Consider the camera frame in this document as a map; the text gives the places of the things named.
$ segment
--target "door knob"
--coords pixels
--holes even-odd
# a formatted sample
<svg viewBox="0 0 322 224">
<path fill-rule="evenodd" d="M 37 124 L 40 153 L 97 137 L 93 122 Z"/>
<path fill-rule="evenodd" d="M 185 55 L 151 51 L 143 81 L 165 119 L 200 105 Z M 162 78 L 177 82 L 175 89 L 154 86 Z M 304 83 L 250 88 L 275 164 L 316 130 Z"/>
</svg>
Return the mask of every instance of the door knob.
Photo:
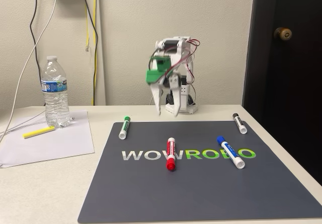
<svg viewBox="0 0 322 224">
<path fill-rule="evenodd" d="M 277 28 L 274 32 L 274 38 L 280 38 L 281 40 L 290 40 L 292 37 L 292 31 L 290 29 L 287 28 Z"/>
</svg>

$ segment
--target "water bottle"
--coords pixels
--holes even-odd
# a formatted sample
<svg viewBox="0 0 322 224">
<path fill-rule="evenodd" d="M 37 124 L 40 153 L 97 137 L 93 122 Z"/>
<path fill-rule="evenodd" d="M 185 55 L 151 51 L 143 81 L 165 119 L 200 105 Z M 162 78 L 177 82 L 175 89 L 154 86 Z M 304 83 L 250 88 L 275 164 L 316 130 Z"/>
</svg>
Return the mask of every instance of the water bottle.
<svg viewBox="0 0 322 224">
<path fill-rule="evenodd" d="M 48 56 L 41 73 L 41 87 L 46 102 L 46 122 L 48 126 L 69 125 L 66 74 L 57 62 L 57 56 Z"/>
</svg>

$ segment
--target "door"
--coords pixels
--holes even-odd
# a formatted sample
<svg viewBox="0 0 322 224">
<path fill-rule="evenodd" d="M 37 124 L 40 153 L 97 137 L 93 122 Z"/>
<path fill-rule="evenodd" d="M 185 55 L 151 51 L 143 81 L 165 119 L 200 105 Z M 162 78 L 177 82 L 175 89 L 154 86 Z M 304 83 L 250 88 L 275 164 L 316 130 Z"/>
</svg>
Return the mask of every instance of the door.
<svg viewBox="0 0 322 224">
<path fill-rule="evenodd" d="M 275 0 L 271 15 L 259 122 L 322 184 L 322 0 Z"/>
</svg>

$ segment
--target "red wire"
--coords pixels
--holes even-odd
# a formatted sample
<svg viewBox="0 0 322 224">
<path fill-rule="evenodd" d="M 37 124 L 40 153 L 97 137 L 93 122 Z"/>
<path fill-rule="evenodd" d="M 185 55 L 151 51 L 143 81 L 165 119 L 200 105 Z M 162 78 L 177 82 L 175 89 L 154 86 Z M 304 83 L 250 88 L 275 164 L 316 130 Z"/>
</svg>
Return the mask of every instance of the red wire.
<svg viewBox="0 0 322 224">
<path fill-rule="evenodd" d="M 166 71 L 166 73 L 164 74 L 165 76 L 169 73 L 169 71 L 171 71 L 171 69 L 173 69 L 174 67 L 176 67 L 179 63 L 181 63 L 182 61 L 184 61 L 184 60 L 186 60 L 186 65 L 187 65 L 187 69 L 188 69 L 188 71 L 189 71 L 189 73 L 190 73 L 190 75 L 192 76 L 192 78 L 193 78 L 193 80 L 192 80 L 192 82 L 191 82 L 191 84 L 195 81 L 195 77 L 194 77 L 194 75 L 192 74 L 192 72 L 191 72 L 191 70 L 189 69 L 189 66 L 188 66 L 188 59 L 189 59 L 189 57 L 191 56 L 191 55 L 193 55 L 195 52 L 196 52 L 196 50 L 197 50 L 197 47 L 200 45 L 200 41 L 198 40 L 198 39 L 191 39 L 191 40 L 188 40 L 187 41 L 188 43 L 190 43 L 190 44 L 192 44 L 192 45 L 194 45 L 195 46 L 195 50 L 191 53 L 191 54 L 189 54 L 188 56 L 186 56 L 186 57 L 184 57 L 184 58 L 182 58 L 182 59 L 180 59 L 176 64 L 174 64 L 173 66 L 171 66 L 167 71 Z"/>
<path fill-rule="evenodd" d="M 199 40 L 197 40 L 197 39 L 192 39 L 192 40 L 188 40 L 187 42 L 195 46 L 195 50 L 192 52 L 192 54 L 190 54 L 190 55 L 189 55 L 189 57 L 190 57 L 191 55 L 193 55 L 193 54 L 196 52 L 197 47 L 200 45 L 200 41 L 199 41 Z M 188 71 L 189 71 L 190 75 L 191 75 L 191 76 L 192 76 L 192 78 L 193 78 L 193 79 L 192 79 L 192 82 L 190 83 L 190 84 L 192 84 L 192 83 L 195 81 L 195 76 L 192 74 L 191 70 L 189 69 L 189 66 L 188 66 L 188 59 L 186 60 L 186 66 L 187 66 L 187 69 L 188 69 Z"/>
</svg>

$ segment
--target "white wall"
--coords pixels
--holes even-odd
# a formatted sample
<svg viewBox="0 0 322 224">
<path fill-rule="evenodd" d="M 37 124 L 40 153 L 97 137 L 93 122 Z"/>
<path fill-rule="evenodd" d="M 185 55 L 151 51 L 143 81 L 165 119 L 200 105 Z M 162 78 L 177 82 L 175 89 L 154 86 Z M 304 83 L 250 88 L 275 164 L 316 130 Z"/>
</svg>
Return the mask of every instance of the white wall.
<svg viewBox="0 0 322 224">
<path fill-rule="evenodd" d="M 155 41 L 191 36 L 199 104 L 241 104 L 253 0 L 100 0 L 107 104 L 149 104 Z"/>
<path fill-rule="evenodd" d="M 47 23 L 54 0 L 38 0 L 33 30 L 36 39 Z M 89 0 L 93 9 L 93 0 Z M 29 23 L 35 0 L 0 0 L 0 109 L 12 107 L 17 81 L 33 48 Z M 50 24 L 38 43 L 41 66 L 47 55 L 57 55 L 67 74 L 70 105 L 90 105 L 93 95 L 93 55 L 85 52 L 86 12 L 84 0 L 57 0 Z M 42 106 L 43 96 L 38 80 L 35 56 L 32 55 L 20 85 L 16 107 Z"/>
<path fill-rule="evenodd" d="M 53 1 L 38 0 L 33 24 L 36 36 L 48 20 Z M 92 9 L 93 0 L 88 1 Z M 103 35 L 97 103 L 105 104 L 106 93 L 108 105 L 148 104 L 151 93 L 145 72 L 155 41 L 184 35 L 201 41 L 194 74 L 197 103 L 240 104 L 251 10 L 252 0 L 100 0 L 97 27 L 100 31 L 102 23 Z M 0 0 L 0 108 L 11 108 L 20 72 L 33 47 L 29 31 L 33 11 L 34 0 Z M 85 40 L 84 0 L 57 0 L 52 21 L 37 47 L 38 57 L 43 66 L 47 55 L 58 55 L 67 74 L 70 105 L 91 104 L 94 43 L 91 38 L 91 50 L 85 52 Z M 33 55 L 17 107 L 43 105 L 37 85 Z"/>
</svg>

